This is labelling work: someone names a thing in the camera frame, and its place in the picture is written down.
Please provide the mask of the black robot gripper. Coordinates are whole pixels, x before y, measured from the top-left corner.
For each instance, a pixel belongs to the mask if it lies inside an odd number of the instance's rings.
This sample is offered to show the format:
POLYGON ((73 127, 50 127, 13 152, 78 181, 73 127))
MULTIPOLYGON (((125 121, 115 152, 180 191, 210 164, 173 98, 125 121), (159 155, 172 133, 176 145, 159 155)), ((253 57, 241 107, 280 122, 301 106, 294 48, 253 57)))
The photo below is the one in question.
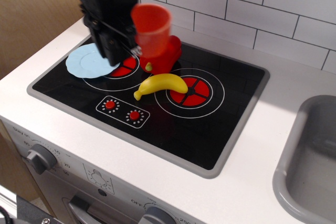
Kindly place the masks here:
POLYGON ((80 1, 92 40, 111 66, 123 61, 123 49, 133 56, 142 55, 142 49, 135 41, 137 31, 131 18, 138 0, 80 1))

